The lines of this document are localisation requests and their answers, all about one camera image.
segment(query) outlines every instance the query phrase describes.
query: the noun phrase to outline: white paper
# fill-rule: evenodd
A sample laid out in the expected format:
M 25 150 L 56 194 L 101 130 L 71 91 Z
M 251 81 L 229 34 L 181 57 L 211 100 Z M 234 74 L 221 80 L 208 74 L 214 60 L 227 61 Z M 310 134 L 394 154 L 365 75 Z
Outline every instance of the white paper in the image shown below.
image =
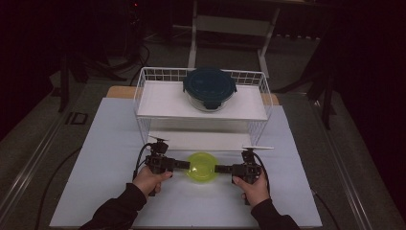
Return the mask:
M 69 181 L 51 220 L 53 227 L 78 227 L 90 220 L 105 201 L 119 196 L 130 182 L 143 143 L 132 100 L 103 99 Z M 301 227 L 321 226 L 305 171 L 281 106 L 274 106 L 258 150 L 270 177 L 271 196 L 282 215 Z M 210 152 L 219 164 L 242 163 L 240 151 Z M 185 160 L 192 151 L 170 150 L 168 157 Z M 153 228 L 251 228 L 258 224 L 240 199 L 241 190 L 228 174 L 197 184 L 182 171 L 164 182 L 134 226 Z

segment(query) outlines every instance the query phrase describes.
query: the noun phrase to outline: lidded container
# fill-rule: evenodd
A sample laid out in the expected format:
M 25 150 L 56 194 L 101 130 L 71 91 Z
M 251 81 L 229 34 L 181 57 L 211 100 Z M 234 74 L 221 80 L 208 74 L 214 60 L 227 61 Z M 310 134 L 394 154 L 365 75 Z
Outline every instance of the lidded container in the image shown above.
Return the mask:
M 189 94 L 191 104 L 202 111 L 213 112 L 225 106 L 237 92 L 235 80 L 220 69 L 197 68 L 184 78 L 183 91 Z

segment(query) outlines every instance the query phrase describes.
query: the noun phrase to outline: dark floor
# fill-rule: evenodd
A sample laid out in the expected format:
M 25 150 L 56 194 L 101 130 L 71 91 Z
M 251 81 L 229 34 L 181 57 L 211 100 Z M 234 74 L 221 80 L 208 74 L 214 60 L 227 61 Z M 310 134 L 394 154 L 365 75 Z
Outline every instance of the dark floor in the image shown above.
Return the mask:
M 153 36 L 150 39 L 153 38 L 160 41 L 159 37 Z M 190 47 L 184 45 L 183 40 L 171 44 L 157 40 L 145 43 L 150 51 L 147 61 L 149 66 L 187 67 Z M 271 89 L 296 81 L 317 44 L 318 41 L 308 39 L 293 41 L 273 38 L 266 55 Z M 142 55 L 147 55 L 144 48 Z M 199 66 L 259 70 L 256 50 L 218 49 L 204 45 L 197 49 L 196 67 Z M 9 209 L 7 221 L 4 220 L 4 226 L 0 225 L 2 229 L 34 228 L 40 199 L 52 173 L 67 155 L 82 145 L 108 88 L 111 85 L 128 84 L 137 69 L 138 66 L 119 74 L 128 79 L 126 82 L 98 77 L 90 79 L 86 84 L 71 80 L 72 98 L 67 111 L 87 113 L 89 118 L 85 125 L 65 125 L 66 116 L 57 113 L 58 98 L 47 96 L 0 143 L 2 197 L 10 190 L 14 179 L 21 176 L 18 173 L 37 152 L 36 148 L 44 148 L 43 160 L 38 162 L 34 176 L 26 184 L 25 192 L 14 199 L 15 206 Z M 278 97 L 312 189 L 326 202 L 341 229 L 406 229 L 340 95 L 333 94 L 332 107 L 335 114 L 330 116 L 331 130 L 328 131 L 320 122 L 320 107 L 309 102 L 304 94 L 307 87 L 305 85 L 295 92 L 280 94 Z M 61 125 L 55 130 L 55 135 L 49 135 L 47 132 L 55 121 L 62 121 Z M 41 143 L 44 137 L 50 136 L 51 142 Z M 75 159 L 76 155 L 66 161 L 52 181 L 45 196 L 39 229 L 50 228 L 48 224 Z M 364 213 L 362 210 L 357 211 L 351 206 L 354 200 L 363 207 L 365 219 L 359 219 L 359 213 Z M 326 207 L 316 196 L 315 201 L 323 222 L 323 227 L 317 229 L 336 229 Z

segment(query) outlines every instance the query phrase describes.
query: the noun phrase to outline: wire basket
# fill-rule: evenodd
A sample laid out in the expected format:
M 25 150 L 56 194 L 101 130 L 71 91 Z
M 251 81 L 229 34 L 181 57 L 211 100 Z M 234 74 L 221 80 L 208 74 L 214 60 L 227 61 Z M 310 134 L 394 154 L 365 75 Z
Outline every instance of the wire basket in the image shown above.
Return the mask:
M 173 81 L 180 81 L 182 82 L 183 79 L 188 75 L 189 72 L 193 71 L 194 69 L 191 68 L 161 68 L 161 67 L 144 67 L 141 72 L 137 83 L 137 88 L 135 90 L 134 95 L 134 113 L 137 118 L 137 124 L 143 139 L 143 142 L 146 143 L 148 139 L 148 135 L 151 129 L 151 122 L 155 119 L 163 119 L 161 116 L 156 117 L 143 117 L 139 114 L 140 104 L 143 101 L 144 96 L 144 89 L 146 86 L 146 82 L 148 81 L 159 81 L 162 83 L 169 83 Z M 248 121 L 247 122 L 247 133 L 249 134 L 250 139 L 250 146 L 255 146 L 262 135 L 262 132 L 271 116 L 272 113 L 272 97 L 271 91 L 268 87 L 268 82 L 266 80 L 265 75 L 262 72 L 252 72 L 252 71 L 239 71 L 239 70 L 222 70 L 226 73 L 229 73 L 231 78 L 235 80 L 236 86 L 239 85 L 254 85 L 258 87 L 260 92 L 260 97 L 263 104 L 264 113 L 266 114 L 266 120 L 261 121 Z M 199 128 L 203 126 L 199 126 L 198 124 L 202 124 L 207 122 L 205 118 L 201 119 L 185 119 L 179 118 L 176 116 L 173 117 L 166 117 L 165 120 L 173 121 L 171 126 L 181 126 L 183 124 L 188 124 L 188 126 L 197 126 L 197 131 Z M 227 123 L 227 126 L 239 126 L 241 121 L 238 119 L 211 119 L 210 123 L 224 124 Z

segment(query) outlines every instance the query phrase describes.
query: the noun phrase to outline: metal stand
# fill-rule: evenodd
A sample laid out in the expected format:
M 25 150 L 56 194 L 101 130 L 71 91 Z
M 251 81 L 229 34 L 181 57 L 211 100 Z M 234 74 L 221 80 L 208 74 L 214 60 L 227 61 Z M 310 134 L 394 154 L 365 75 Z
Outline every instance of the metal stand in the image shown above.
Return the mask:
M 330 129 L 328 115 L 331 111 L 331 95 L 333 89 L 334 78 L 337 75 L 337 70 L 332 62 L 331 54 L 326 52 L 324 44 L 319 44 L 310 62 L 304 69 L 302 77 L 287 86 L 274 89 L 274 93 L 286 93 L 305 83 L 313 81 L 313 84 L 307 91 L 306 95 L 310 101 L 317 101 L 323 92 L 324 102 L 322 110 L 322 121 L 327 129 Z
M 258 59 L 260 71 L 265 74 L 266 78 L 269 78 L 268 67 L 266 66 L 265 61 L 265 54 L 266 50 L 268 49 L 269 42 L 271 41 L 272 33 L 274 32 L 279 13 L 280 9 L 275 9 L 272 20 L 270 22 L 199 15 L 197 13 L 197 1 L 194 0 L 192 19 L 192 45 L 189 54 L 188 68 L 194 68 L 196 63 L 197 31 L 210 31 L 238 35 L 257 35 L 265 37 L 262 48 L 258 50 Z

